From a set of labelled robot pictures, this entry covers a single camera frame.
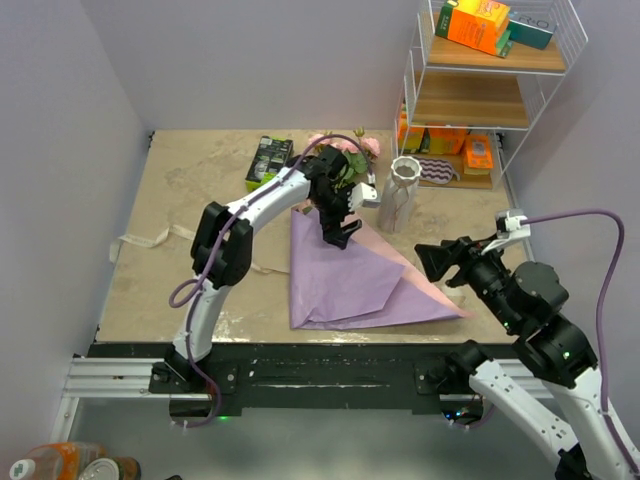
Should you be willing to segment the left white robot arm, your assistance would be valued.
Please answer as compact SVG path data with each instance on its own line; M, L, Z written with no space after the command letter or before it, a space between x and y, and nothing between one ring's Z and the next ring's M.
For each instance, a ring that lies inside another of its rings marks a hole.
M281 213L310 201L319 212L323 240L339 249L347 247L362 226L361 221L346 220L356 207L355 185L344 180L347 170L347 157L327 145L316 155L303 152L243 198L206 206L190 250L194 275L168 299L174 309L186 307L187 315L163 360L152 367L152 392L215 390L206 368L215 325L231 289L250 269L255 236Z

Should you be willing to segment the purple wrapping paper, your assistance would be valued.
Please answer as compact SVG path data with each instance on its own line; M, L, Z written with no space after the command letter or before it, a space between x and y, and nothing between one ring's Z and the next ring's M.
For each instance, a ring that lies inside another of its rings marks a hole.
M289 321L293 329L354 330L455 320L402 278L404 266L350 239L322 238L319 213L291 212Z

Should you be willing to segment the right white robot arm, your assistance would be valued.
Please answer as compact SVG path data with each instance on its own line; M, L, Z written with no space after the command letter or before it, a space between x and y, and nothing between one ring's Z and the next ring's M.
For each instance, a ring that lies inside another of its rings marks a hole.
M527 261L508 270L487 240L468 237L414 250L426 277L457 273L449 287L469 286L514 337L516 358L541 381L562 413L554 414L468 340L424 373L440 394L472 390L500 410L543 452L558 479L636 479L639 450L604 393L604 363L583 331L561 312L569 294L555 270Z

